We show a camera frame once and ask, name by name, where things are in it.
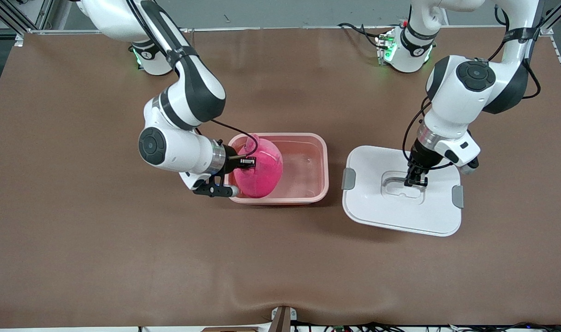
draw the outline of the bright pink object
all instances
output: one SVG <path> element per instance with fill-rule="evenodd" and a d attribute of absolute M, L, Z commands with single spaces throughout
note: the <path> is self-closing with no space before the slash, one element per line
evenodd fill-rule
<path fill-rule="evenodd" d="M 267 139 L 252 135 L 258 142 L 258 149 L 251 154 L 256 158 L 255 168 L 236 168 L 233 176 L 240 191 L 250 198 L 262 198 L 272 193 L 282 176 L 282 154 Z M 247 154 L 254 150 L 256 143 L 247 139 L 244 147 L 238 151 L 239 155 Z"/>
<path fill-rule="evenodd" d="M 251 205 L 300 205 L 318 202 L 328 193 L 328 148 L 321 137 L 312 133 L 259 133 L 276 145 L 283 158 L 283 174 L 276 188 L 263 198 L 250 198 L 240 192 L 230 199 Z M 241 149 L 249 138 L 238 135 L 229 146 Z M 234 173 L 225 177 L 227 185 L 238 186 Z"/>

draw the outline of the pink plastic bin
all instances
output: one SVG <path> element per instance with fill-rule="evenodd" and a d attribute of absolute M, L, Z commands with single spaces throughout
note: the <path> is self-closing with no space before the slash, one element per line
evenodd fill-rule
<path fill-rule="evenodd" d="M 263 198 L 249 198 L 240 193 L 234 202 L 253 205 L 302 205 L 318 202 L 329 188 L 328 147 L 316 134 L 255 133 L 274 143 L 283 158 L 283 174 L 276 188 Z M 236 151 L 245 145 L 245 135 L 232 138 L 229 146 Z M 236 185 L 232 174 L 226 184 Z"/>

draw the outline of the table surface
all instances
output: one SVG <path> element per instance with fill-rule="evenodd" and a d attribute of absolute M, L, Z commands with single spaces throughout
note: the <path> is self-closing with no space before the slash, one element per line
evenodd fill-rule
<path fill-rule="evenodd" d="M 137 71 L 105 36 L 28 35 L 0 80 L 0 327 L 253 324 L 281 304 L 323 324 L 561 324 L 561 67 L 548 38 L 533 56 L 540 96 L 471 126 L 481 166 L 462 179 L 455 235 L 342 210 L 348 153 L 400 148 L 435 61 L 487 57 L 502 34 L 443 29 L 413 74 L 378 66 L 352 31 L 192 35 L 227 91 L 220 120 L 326 140 L 327 197 L 283 208 L 195 196 L 139 157 L 142 107 L 174 74 Z"/>

